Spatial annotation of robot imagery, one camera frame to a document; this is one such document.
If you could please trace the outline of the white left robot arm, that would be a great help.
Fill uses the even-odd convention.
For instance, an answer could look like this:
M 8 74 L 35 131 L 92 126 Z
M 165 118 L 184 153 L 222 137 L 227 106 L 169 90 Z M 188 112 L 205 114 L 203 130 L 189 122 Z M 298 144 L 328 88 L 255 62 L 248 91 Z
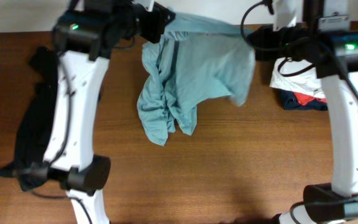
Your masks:
M 103 188 L 111 161 L 93 151 L 99 92 L 122 39 L 160 40 L 175 13 L 154 1 L 71 1 L 52 29 L 58 88 L 51 137 L 40 164 L 17 177 L 56 180 L 78 223 L 108 223 Z

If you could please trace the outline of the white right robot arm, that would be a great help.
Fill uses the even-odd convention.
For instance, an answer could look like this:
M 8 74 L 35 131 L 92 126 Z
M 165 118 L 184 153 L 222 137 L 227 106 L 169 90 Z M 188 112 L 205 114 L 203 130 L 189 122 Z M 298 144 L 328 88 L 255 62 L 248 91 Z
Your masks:
M 264 1 L 272 26 L 244 40 L 258 60 L 306 60 L 316 70 L 327 100 L 334 168 L 329 183 L 307 185 L 303 200 L 272 223 L 344 223 L 358 219 L 358 30 L 351 29 L 347 1 L 305 1 L 296 23 L 294 1 Z

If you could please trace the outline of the light blue t-shirt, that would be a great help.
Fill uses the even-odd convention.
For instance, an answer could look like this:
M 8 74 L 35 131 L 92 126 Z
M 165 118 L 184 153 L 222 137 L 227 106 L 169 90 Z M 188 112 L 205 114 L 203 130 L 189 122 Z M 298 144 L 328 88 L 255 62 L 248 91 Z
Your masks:
M 176 128 L 193 134 L 202 101 L 228 97 L 242 106 L 256 59 L 239 27 L 178 13 L 159 42 L 143 45 L 142 64 L 149 77 L 137 101 L 138 115 L 149 141 L 164 146 Z

